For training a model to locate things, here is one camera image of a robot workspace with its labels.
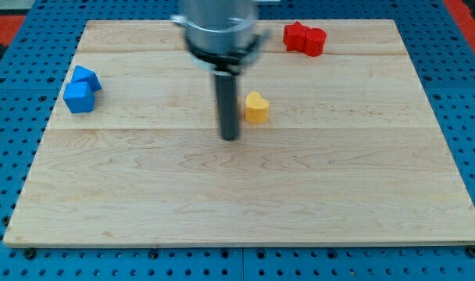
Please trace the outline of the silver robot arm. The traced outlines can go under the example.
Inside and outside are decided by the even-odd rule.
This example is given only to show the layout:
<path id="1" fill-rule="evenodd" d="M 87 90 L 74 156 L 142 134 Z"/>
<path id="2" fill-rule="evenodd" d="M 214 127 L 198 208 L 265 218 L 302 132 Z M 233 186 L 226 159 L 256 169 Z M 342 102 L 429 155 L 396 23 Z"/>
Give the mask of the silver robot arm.
<path id="1" fill-rule="evenodd" d="M 258 32 L 252 0 L 180 0 L 170 20 L 182 29 L 193 63 L 219 76 L 244 72 L 271 36 L 268 29 Z"/>

